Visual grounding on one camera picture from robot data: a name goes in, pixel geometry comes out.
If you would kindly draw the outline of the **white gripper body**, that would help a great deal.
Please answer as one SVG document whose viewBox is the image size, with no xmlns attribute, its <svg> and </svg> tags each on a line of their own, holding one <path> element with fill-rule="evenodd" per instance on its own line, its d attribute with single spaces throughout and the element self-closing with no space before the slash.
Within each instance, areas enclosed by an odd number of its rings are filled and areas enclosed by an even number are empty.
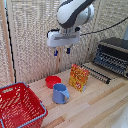
<svg viewBox="0 0 128 128">
<path fill-rule="evenodd" d="M 52 29 L 47 33 L 47 45 L 49 47 L 58 47 L 72 45 L 80 40 L 80 28 L 72 29 Z"/>
</svg>

